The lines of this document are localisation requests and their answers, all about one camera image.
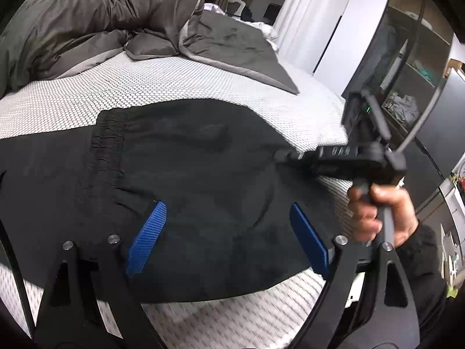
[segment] white curtain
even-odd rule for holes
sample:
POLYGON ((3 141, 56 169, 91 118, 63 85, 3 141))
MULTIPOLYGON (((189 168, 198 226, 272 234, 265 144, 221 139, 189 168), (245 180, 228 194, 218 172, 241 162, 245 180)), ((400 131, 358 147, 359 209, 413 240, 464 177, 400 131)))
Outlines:
POLYGON ((348 0, 285 0, 274 25, 280 58, 313 73, 348 0))

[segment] white mattress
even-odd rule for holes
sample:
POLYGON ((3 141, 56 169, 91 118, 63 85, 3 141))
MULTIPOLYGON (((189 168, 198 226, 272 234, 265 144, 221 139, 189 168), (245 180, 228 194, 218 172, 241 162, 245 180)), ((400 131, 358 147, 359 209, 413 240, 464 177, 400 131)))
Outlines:
MULTIPOLYGON (((80 75, 35 81, 0 100, 0 138, 94 124, 98 113, 186 98, 212 98, 248 106, 299 150, 346 142, 340 126, 344 99, 283 64, 301 93, 272 86, 182 57, 133 61, 124 53, 80 75)), ((349 182, 321 178, 335 195, 341 233, 350 234, 349 182)), ((34 319, 42 289, 28 282, 34 319)), ((283 348, 294 338, 324 281, 308 269, 251 295, 197 303, 144 305, 169 348, 283 348)), ((26 330, 11 272, 0 265, 0 297, 26 330)), ((106 328, 119 334, 111 311, 99 303, 106 328)))

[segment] chair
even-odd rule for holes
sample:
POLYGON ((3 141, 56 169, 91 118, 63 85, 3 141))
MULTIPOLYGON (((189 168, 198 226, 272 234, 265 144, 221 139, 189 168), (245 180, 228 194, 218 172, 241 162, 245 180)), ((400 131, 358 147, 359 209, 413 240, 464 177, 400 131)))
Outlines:
POLYGON ((226 14, 229 16, 240 17, 246 7, 243 0, 228 0, 226 5, 226 14))

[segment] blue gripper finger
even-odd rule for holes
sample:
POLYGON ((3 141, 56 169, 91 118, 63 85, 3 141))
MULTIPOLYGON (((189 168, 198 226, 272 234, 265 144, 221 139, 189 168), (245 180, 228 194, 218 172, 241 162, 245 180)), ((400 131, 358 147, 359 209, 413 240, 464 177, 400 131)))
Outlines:
POLYGON ((291 206, 289 220, 313 271, 324 279, 328 279, 330 275, 329 264, 332 260, 331 253, 328 254, 326 245, 297 203, 293 203, 291 206))
POLYGON ((159 201, 128 251, 126 274, 129 278, 142 272, 166 221, 167 205, 159 201))

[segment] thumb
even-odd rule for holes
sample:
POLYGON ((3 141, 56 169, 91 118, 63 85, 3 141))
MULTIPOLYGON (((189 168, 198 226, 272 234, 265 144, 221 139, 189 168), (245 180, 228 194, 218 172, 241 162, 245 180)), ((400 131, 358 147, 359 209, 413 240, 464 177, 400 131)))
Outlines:
POLYGON ((384 203, 392 207, 401 207, 409 202, 409 196, 405 189, 396 189, 392 185, 371 186, 371 196, 378 203, 384 203))

